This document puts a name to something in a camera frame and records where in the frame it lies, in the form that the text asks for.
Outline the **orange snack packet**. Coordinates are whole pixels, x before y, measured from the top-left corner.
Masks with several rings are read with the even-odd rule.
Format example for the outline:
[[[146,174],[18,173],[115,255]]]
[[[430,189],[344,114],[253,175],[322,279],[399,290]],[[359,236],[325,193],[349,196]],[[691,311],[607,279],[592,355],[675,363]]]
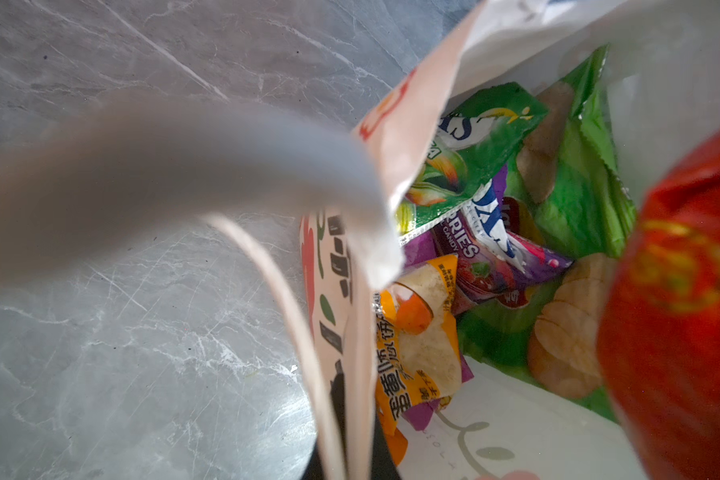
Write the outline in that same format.
[[[451,396],[462,385],[452,313],[457,267],[454,254],[426,261],[375,296],[375,395],[388,431],[409,409]]]

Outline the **purple pink candy bag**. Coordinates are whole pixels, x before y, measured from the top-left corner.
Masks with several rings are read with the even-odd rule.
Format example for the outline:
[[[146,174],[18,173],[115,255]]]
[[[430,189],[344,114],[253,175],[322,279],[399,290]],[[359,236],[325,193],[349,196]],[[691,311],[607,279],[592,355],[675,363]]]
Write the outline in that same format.
[[[431,233],[441,255],[458,256],[455,315],[501,295],[561,276],[573,261],[511,232],[502,218],[507,169],[435,225]]]

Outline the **green lemon candy bag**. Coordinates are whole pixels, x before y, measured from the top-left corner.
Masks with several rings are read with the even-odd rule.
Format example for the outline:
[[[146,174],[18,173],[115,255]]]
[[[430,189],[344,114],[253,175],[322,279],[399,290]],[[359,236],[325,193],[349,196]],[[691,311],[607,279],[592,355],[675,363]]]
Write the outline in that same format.
[[[481,89],[441,117],[396,219],[402,244],[470,200],[519,152],[549,108],[515,82]]]

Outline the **green Lays chips bag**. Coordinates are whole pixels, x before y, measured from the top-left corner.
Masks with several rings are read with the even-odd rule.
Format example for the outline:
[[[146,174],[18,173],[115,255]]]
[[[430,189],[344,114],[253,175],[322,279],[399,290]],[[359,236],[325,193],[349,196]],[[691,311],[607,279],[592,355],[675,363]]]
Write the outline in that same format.
[[[549,114],[508,163],[507,228],[568,258],[560,276],[464,313],[472,359],[613,419],[596,334],[612,275],[636,221],[618,175],[601,46],[540,94]]]

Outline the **red yellow snack packet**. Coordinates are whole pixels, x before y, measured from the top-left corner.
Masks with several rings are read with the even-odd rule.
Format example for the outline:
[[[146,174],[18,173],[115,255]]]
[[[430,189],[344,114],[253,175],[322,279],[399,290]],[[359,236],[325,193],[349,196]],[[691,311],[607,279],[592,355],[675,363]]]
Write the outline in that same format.
[[[648,477],[720,479],[720,131],[649,192],[597,354]]]

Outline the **white floral paper bag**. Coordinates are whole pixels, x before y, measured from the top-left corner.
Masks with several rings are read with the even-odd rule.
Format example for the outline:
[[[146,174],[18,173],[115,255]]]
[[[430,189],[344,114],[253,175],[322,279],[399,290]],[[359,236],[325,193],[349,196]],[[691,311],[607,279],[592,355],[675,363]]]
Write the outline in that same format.
[[[469,3],[0,1],[0,170],[67,204],[106,172],[105,254],[0,284],[0,479],[296,479],[315,427],[269,287],[209,188],[303,290],[309,198],[376,204],[353,127]]]

